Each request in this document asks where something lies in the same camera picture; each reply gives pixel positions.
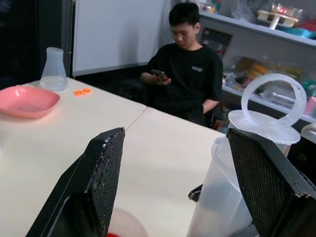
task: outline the whiteboard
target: whiteboard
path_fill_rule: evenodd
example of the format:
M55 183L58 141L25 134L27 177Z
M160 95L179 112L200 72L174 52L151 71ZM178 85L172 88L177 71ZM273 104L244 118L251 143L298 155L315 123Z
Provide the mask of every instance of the whiteboard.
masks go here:
M77 0L73 76L144 65L172 43L176 0Z

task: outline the black hair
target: black hair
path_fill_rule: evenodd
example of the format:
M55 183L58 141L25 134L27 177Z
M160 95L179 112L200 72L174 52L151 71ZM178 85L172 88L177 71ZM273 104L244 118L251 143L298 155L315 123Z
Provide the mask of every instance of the black hair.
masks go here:
M199 22L198 6L193 2L176 4L169 13L169 23L177 26L183 23L195 26Z

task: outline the clear plastic cup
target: clear plastic cup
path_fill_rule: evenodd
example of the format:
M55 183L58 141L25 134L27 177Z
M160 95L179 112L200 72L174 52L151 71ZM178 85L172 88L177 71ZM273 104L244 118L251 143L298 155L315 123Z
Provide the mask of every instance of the clear plastic cup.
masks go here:
M148 237L142 223L131 213L117 206L113 208L108 234L118 237Z

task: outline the table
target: table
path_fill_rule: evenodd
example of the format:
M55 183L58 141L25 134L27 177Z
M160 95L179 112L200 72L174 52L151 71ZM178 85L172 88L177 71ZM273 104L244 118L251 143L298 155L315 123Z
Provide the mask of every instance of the table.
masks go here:
M61 174L101 132L128 129L146 106L69 79L41 119L0 114L0 236L28 232ZM90 88L91 94L74 96Z
M222 133L147 108L127 130L116 205L132 212L150 237L185 237L211 147Z
M89 87L92 93L73 92ZM124 126L116 205L151 237L186 235L211 146L223 134L70 79L46 117L0 115L0 236L28 232L61 174L100 132Z

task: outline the plastic flask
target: plastic flask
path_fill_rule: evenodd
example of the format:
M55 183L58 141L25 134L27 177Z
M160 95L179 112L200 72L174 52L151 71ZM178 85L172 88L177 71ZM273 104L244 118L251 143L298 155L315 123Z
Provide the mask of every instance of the plastic flask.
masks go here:
M67 76L63 63L64 51L49 47L46 64L41 75L40 86L46 90L61 91L67 87Z

